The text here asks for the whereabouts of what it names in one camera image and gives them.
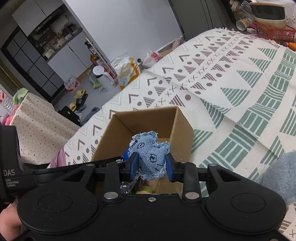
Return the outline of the person's left hand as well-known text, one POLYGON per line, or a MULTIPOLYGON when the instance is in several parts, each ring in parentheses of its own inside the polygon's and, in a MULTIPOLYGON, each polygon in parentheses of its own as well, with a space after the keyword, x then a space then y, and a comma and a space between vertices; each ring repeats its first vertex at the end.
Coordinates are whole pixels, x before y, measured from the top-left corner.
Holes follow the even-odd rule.
POLYGON ((5 240, 14 240, 22 233, 22 223, 17 212, 18 201, 15 200, 1 212, 1 235, 5 240))

